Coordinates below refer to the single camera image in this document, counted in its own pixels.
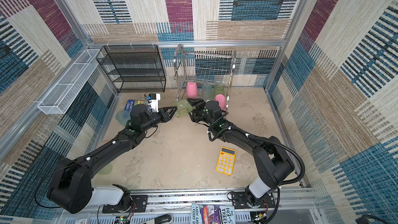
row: robotic arm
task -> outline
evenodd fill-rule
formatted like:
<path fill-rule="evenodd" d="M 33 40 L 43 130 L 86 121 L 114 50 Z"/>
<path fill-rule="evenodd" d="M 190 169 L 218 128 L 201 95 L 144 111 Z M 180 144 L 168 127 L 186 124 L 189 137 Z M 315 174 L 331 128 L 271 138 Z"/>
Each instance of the robotic arm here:
<path fill-rule="evenodd" d="M 271 193 L 279 185 L 299 181 L 304 176 L 305 168 L 300 157 L 282 145 L 276 137 L 258 137 L 236 127 L 224 119 L 228 113 L 221 110 L 217 101 L 187 101 L 194 107 L 192 113 L 189 113 L 191 120 L 196 123 L 209 123 L 208 134 L 211 141 L 219 138 L 253 155 L 259 177 L 246 187 L 245 197 L 249 206 L 259 206 L 266 193 Z M 72 214 L 86 206 L 103 204 L 115 205 L 120 212 L 127 211 L 131 205 L 129 190 L 114 185 L 116 192 L 119 192 L 112 193 L 115 199 L 112 199 L 112 196 L 104 197 L 107 192 L 93 188 L 91 179 L 119 155 L 137 147 L 145 138 L 146 130 L 156 127 L 161 122 L 168 122 L 176 111 L 177 107 L 163 107 L 159 108 L 159 112 L 150 113 L 145 105 L 136 105 L 131 111 L 129 127 L 119 132 L 110 142 L 84 156 L 74 160 L 65 158 L 58 163 L 47 191 L 47 198 Z M 283 180 L 294 170 L 294 165 L 286 151 L 298 157 L 301 165 L 300 175 L 289 181 Z M 270 159 L 268 154 L 273 154 L 274 157 Z"/>

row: pink cup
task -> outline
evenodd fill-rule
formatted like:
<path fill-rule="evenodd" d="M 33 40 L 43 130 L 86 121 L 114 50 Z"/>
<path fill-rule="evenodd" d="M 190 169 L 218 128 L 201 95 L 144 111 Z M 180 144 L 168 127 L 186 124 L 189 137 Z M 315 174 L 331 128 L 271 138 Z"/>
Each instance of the pink cup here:
<path fill-rule="evenodd" d="M 226 107 L 225 96 L 223 96 L 222 94 L 217 94 L 215 100 L 218 101 L 218 105 L 221 107 L 221 109 L 225 110 Z"/>
<path fill-rule="evenodd" d="M 187 83 L 187 97 L 195 98 L 198 95 L 198 87 L 195 82 Z"/>

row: metal dish rack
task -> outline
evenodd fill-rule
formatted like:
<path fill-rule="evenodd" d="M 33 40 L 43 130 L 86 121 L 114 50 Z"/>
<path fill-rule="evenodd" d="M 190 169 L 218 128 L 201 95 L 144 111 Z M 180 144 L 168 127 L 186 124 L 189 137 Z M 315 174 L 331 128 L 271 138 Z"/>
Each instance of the metal dish rack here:
<path fill-rule="evenodd" d="M 220 85 L 226 88 L 226 110 L 228 110 L 229 90 L 235 71 L 236 51 L 232 56 L 204 52 L 184 52 L 183 45 L 174 52 L 174 80 L 177 83 L 177 101 L 186 82 Z"/>

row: calculator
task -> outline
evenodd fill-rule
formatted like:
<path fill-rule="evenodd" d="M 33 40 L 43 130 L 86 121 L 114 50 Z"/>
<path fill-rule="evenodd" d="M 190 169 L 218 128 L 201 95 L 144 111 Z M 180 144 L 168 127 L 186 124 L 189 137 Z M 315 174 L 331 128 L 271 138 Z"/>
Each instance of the calculator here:
<path fill-rule="evenodd" d="M 231 175 L 234 168 L 236 150 L 221 147 L 220 156 L 218 156 L 216 171 L 225 175 Z"/>

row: black wire rack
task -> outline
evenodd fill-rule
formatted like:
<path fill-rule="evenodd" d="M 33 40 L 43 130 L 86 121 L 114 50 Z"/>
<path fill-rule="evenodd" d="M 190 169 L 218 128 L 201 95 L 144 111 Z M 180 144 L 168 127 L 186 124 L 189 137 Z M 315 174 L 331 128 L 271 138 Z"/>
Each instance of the black wire rack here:
<path fill-rule="evenodd" d="M 166 77 L 156 45 L 103 46 L 97 59 L 118 93 L 164 92 Z"/>

